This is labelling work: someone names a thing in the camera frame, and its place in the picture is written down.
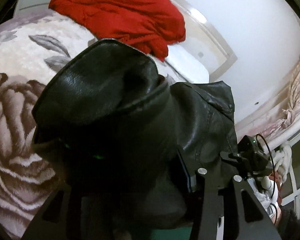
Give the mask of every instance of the floral blanket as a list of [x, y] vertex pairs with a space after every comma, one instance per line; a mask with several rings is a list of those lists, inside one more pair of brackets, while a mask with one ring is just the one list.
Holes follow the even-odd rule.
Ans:
[[[31, 149], [31, 110], [56, 72], [96, 40], [49, 9], [0, 25], [0, 223], [12, 239], [21, 238], [58, 183], [49, 163]], [[185, 81], [152, 58], [170, 84]]]

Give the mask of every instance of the silver screw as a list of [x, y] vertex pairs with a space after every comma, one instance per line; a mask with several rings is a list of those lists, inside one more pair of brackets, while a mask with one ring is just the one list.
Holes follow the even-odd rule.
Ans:
[[199, 172], [200, 174], [204, 175], [204, 174], [207, 174], [208, 171], [207, 171], [205, 168], [199, 168], [199, 169], [198, 169], [198, 172]]
[[239, 175], [234, 175], [234, 176], [233, 176], [233, 179], [234, 179], [236, 182], [242, 181], [242, 178], [241, 178]]

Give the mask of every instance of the white pillow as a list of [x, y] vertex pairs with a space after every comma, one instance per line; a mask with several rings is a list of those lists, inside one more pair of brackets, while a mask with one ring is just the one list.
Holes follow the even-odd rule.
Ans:
[[209, 72], [194, 56], [180, 44], [169, 45], [169, 55], [165, 60], [190, 83], [209, 83]]

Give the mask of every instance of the red towel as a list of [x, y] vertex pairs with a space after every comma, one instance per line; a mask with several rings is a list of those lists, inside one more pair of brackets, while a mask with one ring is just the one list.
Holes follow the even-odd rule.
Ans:
[[89, 29], [164, 60], [167, 45], [186, 38], [183, 15], [170, 0], [51, 0], [49, 8]]

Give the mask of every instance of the black cable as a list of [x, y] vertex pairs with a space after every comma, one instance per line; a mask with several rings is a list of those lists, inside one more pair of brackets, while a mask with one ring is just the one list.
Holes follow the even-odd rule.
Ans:
[[270, 154], [271, 162], [272, 162], [273, 182], [274, 182], [274, 184], [273, 184], [273, 191], [272, 191], [272, 195], [271, 195], [271, 199], [272, 199], [272, 198], [273, 198], [273, 195], [274, 195], [274, 190], [275, 190], [274, 161], [273, 161], [273, 158], [272, 158], [272, 154], [271, 154], [269, 145], [268, 145], [267, 142], [266, 142], [266, 139], [265, 139], [261, 134], [259, 134], [259, 133], [256, 135], [256, 139], [257, 139], [258, 136], [260, 136], [260, 137], [262, 138], [262, 140], [265, 142], [265, 144], [266, 144], [266, 146], [267, 146], [267, 148], [268, 148], [268, 152], [269, 152], [269, 154]]
[[277, 222], [277, 218], [278, 218], [278, 210], [277, 210], [277, 207], [275, 206], [275, 204], [270, 203], [270, 205], [274, 206], [274, 209], [275, 209], [275, 221], [274, 221], [274, 225], [275, 225]]

